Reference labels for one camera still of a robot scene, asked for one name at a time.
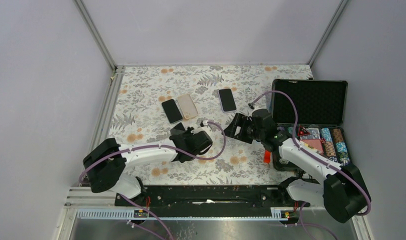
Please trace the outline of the beige phone case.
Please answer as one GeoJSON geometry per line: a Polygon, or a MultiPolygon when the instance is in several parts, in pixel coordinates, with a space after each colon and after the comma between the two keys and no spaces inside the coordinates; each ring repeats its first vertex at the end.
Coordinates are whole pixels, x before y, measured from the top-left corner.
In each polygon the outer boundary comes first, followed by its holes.
{"type": "Polygon", "coordinates": [[[198,116],[197,107],[189,94],[183,94],[177,98],[183,118],[186,120],[193,119],[198,116]]]}

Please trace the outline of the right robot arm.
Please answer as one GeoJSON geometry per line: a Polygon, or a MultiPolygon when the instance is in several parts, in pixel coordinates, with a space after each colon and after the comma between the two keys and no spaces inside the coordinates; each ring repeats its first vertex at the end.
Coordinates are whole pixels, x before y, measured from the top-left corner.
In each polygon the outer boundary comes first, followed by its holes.
{"type": "Polygon", "coordinates": [[[329,215],[345,223],[355,215],[370,213],[372,200],[360,170],[354,164],[341,165],[314,152],[285,130],[278,130],[267,109],[250,116],[236,113],[224,129],[227,137],[251,144],[261,143],[265,150],[287,160],[315,179],[315,183],[289,178],[278,191],[278,201],[290,206],[295,201],[325,208],[329,215]]]}

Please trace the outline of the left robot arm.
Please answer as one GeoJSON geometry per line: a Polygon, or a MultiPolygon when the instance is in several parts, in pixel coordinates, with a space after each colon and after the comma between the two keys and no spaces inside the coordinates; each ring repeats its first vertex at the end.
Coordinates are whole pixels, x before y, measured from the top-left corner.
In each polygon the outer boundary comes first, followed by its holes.
{"type": "Polygon", "coordinates": [[[203,123],[198,127],[179,123],[170,130],[169,138],[150,144],[119,144],[115,138],[107,138],[82,161],[86,184],[92,193],[115,192],[139,206],[146,200],[144,185],[139,177],[128,176],[127,171],[141,165],[185,163],[201,157],[213,145],[212,132],[203,123]]]}

